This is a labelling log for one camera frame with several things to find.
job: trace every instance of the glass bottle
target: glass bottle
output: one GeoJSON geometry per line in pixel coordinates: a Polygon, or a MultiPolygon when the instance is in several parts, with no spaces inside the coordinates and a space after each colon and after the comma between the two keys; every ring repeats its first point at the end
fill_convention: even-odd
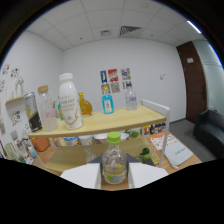
{"type": "Polygon", "coordinates": [[[45,131],[53,131],[58,127],[52,99],[48,93],[48,86],[38,87],[39,93],[39,110],[42,124],[45,131]]]}
{"type": "Polygon", "coordinates": [[[83,92],[79,93],[79,104],[83,117],[87,117],[92,114],[92,105],[84,99],[83,92]]]}
{"type": "Polygon", "coordinates": [[[59,76],[59,99],[65,125],[69,130],[77,129],[84,125],[78,92],[72,80],[72,73],[64,73],[59,76]]]}
{"type": "Polygon", "coordinates": [[[105,114],[112,114],[114,112],[113,98],[108,93],[107,86],[103,86],[102,104],[103,104],[103,110],[105,114]]]}
{"type": "Polygon", "coordinates": [[[62,113],[62,109],[61,109],[61,103],[60,103],[60,101],[59,101],[59,104],[58,104],[58,111],[59,111],[60,118],[61,118],[61,120],[63,121],[63,120],[64,120],[64,115],[63,115],[63,113],[62,113]]]}
{"type": "Polygon", "coordinates": [[[131,82],[127,82],[128,92],[125,94],[126,106],[128,110],[137,110],[137,99],[135,92],[132,91],[131,82]]]}
{"type": "Polygon", "coordinates": [[[126,154],[119,147],[121,133],[108,133],[107,141],[109,148],[102,156],[104,179],[109,184],[119,184],[124,181],[127,172],[126,154]]]}
{"type": "Polygon", "coordinates": [[[96,155],[93,152],[91,152],[90,147],[85,146],[85,152],[86,152],[85,160],[86,160],[87,163],[96,158],[96,155]]]}

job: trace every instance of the bottle cap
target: bottle cap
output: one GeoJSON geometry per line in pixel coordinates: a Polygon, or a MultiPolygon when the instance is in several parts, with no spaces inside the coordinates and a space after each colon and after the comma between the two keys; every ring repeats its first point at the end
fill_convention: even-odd
{"type": "Polygon", "coordinates": [[[64,81],[64,80],[69,80],[69,79],[73,79],[72,73],[64,73],[59,76],[59,82],[64,81]]]}
{"type": "Polygon", "coordinates": [[[38,93],[44,93],[48,91],[48,85],[39,86],[38,87],[38,93]]]}
{"type": "Polygon", "coordinates": [[[107,142],[111,145],[118,145],[121,142],[121,133],[116,131],[108,133],[107,142]]]}

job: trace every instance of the wooden shelf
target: wooden shelf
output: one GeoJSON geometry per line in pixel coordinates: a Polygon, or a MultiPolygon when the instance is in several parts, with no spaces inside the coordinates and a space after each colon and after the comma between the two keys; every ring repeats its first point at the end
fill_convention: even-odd
{"type": "Polygon", "coordinates": [[[8,104],[8,103],[11,103],[11,102],[14,102],[14,101],[23,99],[23,97],[24,97],[24,96],[18,96],[18,97],[15,97],[15,98],[11,98],[11,99],[7,100],[7,101],[5,102],[5,104],[8,104]]]}
{"type": "Polygon", "coordinates": [[[103,111],[93,112],[90,117],[84,117],[84,125],[75,130],[68,130],[64,121],[58,120],[58,128],[52,132],[43,129],[37,133],[30,132],[29,137],[73,137],[107,133],[110,131],[127,130],[143,127],[166,120],[166,117],[143,105],[138,105],[137,110],[128,111],[126,107],[115,109],[113,114],[104,114],[103,111]]]}
{"type": "MultiPolygon", "coordinates": [[[[128,153],[134,158],[138,159],[138,155],[142,152],[145,147],[151,148],[145,137],[130,139],[120,142],[120,149],[124,153],[128,153]]],[[[91,152],[95,153],[96,156],[100,156],[108,149],[107,144],[97,144],[90,146],[91,152]]],[[[51,157],[47,163],[47,168],[57,171],[64,172],[65,170],[72,169],[78,166],[86,164],[85,161],[85,150],[84,146],[64,146],[58,147],[57,151],[51,157]]],[[[153,154],[152,160],[155,165],[159,163],[159,157],[156,153],[153,154]]]]}

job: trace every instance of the ceiling light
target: ceiling light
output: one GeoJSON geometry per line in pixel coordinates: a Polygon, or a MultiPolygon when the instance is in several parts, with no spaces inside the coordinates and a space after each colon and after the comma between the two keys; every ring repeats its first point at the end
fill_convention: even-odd
{"type": "Polygon", "coordinates": [[[194,27],[194,29],[198,32],[201,33],[201,31],[190,21],[187,21],[192,27],[194,27]]]}

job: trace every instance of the brown door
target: brown door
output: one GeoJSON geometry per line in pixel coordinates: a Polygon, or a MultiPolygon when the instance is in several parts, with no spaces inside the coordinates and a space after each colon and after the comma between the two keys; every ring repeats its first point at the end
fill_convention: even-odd
{"type": "Polygon", "coordinates": [[[178,46],[177,51],[183,66],[186,83],[186,120],[195,124],[197,113],[207,108],[204,71],[199,55],[191,41],[178,46]]]}

